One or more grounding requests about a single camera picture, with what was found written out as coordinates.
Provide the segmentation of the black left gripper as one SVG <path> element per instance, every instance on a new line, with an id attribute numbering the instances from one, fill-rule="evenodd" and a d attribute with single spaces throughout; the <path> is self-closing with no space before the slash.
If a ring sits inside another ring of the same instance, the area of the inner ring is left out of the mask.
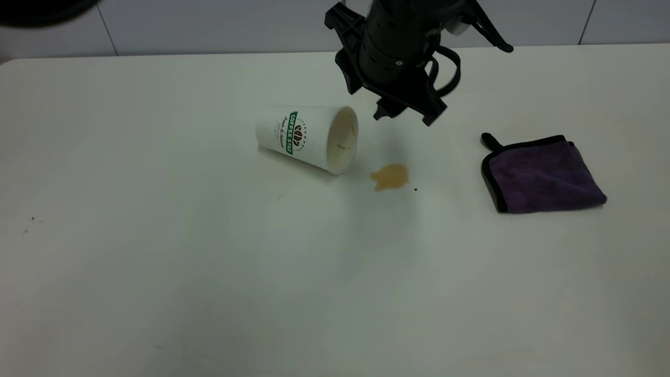
<path id="1" fill-rule="evenodd" d="M 431 126 L 448 108 L 425 70 L 448 17 L 448 3 L 372 3 L 366 17 L 338 3 L 326 12 L 349 93 L 366 88 L 380 97 L 376 121 L 410 108 Z"/>

